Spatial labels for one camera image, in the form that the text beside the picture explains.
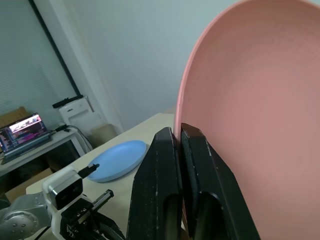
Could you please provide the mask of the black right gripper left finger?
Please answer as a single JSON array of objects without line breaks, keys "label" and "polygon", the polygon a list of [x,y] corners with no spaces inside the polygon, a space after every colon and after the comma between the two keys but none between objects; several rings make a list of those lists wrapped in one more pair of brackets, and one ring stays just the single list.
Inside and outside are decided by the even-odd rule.
[{"label": "black right gripper left finger", "polygon": [[153,137],[132,183],[127,240],[179,240],[183,191],[170,127]]}]

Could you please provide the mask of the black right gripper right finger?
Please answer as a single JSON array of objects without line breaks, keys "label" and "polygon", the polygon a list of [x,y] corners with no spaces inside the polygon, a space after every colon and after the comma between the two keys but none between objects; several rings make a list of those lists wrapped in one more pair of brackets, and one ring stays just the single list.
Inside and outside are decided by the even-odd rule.
[{"label": "black right gripper right finger", "polygon": [[235,175],[201,130],[183,123],[180,149],[192,240],[261,240]]}]

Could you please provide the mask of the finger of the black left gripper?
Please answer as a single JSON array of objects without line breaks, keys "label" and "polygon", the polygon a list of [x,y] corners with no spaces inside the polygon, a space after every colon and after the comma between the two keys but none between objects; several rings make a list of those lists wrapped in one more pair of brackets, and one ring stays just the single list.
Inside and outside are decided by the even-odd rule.
[{"label": "finger of the black left gripper", "polygon": [[109,240],[126,240],[118,225],[109,217],[97,213],[96,224],[100,233]]}]

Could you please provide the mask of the pink plate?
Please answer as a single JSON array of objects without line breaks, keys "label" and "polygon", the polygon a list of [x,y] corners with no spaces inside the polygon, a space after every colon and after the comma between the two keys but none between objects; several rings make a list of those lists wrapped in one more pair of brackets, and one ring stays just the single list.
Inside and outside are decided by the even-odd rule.
[{"label": "pink plate", "polygon": [[196,42],[175,124],[234,173],[262,240],[320,240],[320,3],[242,0]]}]

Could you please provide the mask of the blue plate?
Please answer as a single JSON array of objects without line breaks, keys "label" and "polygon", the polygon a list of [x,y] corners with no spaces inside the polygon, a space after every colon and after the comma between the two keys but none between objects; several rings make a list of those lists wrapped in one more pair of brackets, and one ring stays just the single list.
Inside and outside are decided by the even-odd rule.
[{"label": "blue plate", "polygon": [[117,144],[90,162],[99,167],[87,178],[97,183],[106,183],[121,178],[142,162],[147,150],[148,145],[141,140],[130,140]]}]

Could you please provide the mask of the brown cardboard box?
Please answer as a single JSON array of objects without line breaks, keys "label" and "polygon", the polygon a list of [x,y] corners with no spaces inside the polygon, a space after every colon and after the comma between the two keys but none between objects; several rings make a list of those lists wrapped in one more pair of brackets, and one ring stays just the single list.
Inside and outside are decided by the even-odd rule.
[{"label": "brown cardboard box", "polygon": [[20,196],[25,195],[27,187],[30,185],[50,176],[53,174],[52,170],[50,168],[47,168],[46,170],[36,174],[35,176],[31,177],[30,179],[26,180],[25,182],[19,184],[18,186],[14,187],[13,189],[5,192],[0,193],[0,199],[8,201],[9,203],[12,203],[15,199],[17,199]]},{"label": "brown cardboard box", "polygon": [[11,112],[0,115],[0,128],[8,124],[14,123],[29,115],[28,111],[23,107],[19,107]]},{"label": "brown cardboard box", "polygon": [[91,140],[95,147],[101,146],[117,136],[112,124],[104,124],[91,130]]}]

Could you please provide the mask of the white desk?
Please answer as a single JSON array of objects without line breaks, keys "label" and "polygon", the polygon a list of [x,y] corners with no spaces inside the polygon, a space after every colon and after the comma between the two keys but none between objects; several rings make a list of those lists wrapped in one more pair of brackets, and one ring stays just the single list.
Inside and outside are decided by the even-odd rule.
[{"label": "white desk", "polygon": [[45,143],[35,149],[32,149],[19,157],[11,160],[10,162],[1,165],[0,164],[0,177],[5,174],[17,169],[18,167],[34,160],[35,158],[59,147],[60,145],[71,141],[76,152],[80,157],[85,154],[84,149],[82,148],[80,142],[77,139],[77,132],[74,130],[67,131],[59,131],[52,136],[52,140],[50,142]]}]

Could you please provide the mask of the white appliance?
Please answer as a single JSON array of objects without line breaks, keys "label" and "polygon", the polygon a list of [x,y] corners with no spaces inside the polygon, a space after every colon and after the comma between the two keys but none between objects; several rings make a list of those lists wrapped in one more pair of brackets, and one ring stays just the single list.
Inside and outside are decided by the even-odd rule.
[{"label": "white appliance", "polygon": [[67,103],[58,108],[66,125],[79,128],[86,136],[92,130],[104,125],[100,114],[94,112],[86,98],[81,98]]}]

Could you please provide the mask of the open laptop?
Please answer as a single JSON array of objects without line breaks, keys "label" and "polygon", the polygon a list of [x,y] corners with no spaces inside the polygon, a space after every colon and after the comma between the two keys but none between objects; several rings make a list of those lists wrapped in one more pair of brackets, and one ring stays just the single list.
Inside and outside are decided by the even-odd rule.
[{"label": "open laptop", "polygon": [[51,133],[38,113],[0,128],[2,164],[38,148],[52,140]]}]

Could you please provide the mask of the black bar device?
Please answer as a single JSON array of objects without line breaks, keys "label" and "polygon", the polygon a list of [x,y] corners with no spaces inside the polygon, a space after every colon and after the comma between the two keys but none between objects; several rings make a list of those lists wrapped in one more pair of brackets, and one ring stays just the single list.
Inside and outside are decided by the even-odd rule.
[{"label": "black bar device", "polygon": [[59,102],[57,102],[57,103],[54,103],[54,104],[52,105],[52,107],[53,107],[54,109],[58,109],[58,108],[60,108],[60,107],[62,107],[62,106],[65,106],[65,105],[68,104],[68,103],[71,103],[71,102],[73,102],[73,101],[82,99],[83,97],[84,97],[84,96],[83,96],[82,94],[77,95],[77,96],[75,96],[75,97],[71,97],[71,98],[67,97],[67,98],[65,98],[65,99],[63,99],[63,100],[61,100],[61,101],[59,101]]}]

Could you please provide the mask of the black window frame strip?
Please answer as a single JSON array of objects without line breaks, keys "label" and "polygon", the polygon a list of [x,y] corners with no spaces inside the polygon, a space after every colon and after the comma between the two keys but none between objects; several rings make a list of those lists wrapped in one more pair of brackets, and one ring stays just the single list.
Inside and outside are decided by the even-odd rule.
[{"label": "black window frame strip", "polygon": [[58,49],[53,37],[52,37],[47,25],[46,25],[46,23],[45,23],[45,21],[44,21],[44,19],[41,16],[41,13],[40,13],[38,7],[36,6],[35,1],[34,0],[28,0],[28,2],[30,4],[30,6],[31,6],[31,8],[32,8],[37,20],[39,21],[39,23],[40,23],[40,25],[41,25],[41,27],[42,27],[42,29],[43,29],[48,41],[49,41],[49,43],[50,43],[50,45],[51,45],[51,47],[52,47],[52,49],[53,49],[53,51],[55,53],[60,65],[61,65],[61,67],[63,68],[64,73],[66,74],[66,76],[68,78],[68,81],[69,81],[70,85],[72,86],[72,88],[73,88],[73,90],[75,92],[75,95],[77,97],[82,96],[78,86],[76,85],[76,82],[74,81],[74,79],[73,79],[73,77],[72,77],[72,75],[71,75],[71,73],[70,73],[70,71],[69,71],[69,69],[68,69],[68,67],[67,67],[67,65],[66,65],[66,63],[65,63],[65,61],[64,61],[64,59],[63,59],[63,57],[62,57],[62,55],[61,55],[61,53],[60,53],[60,51]]}]

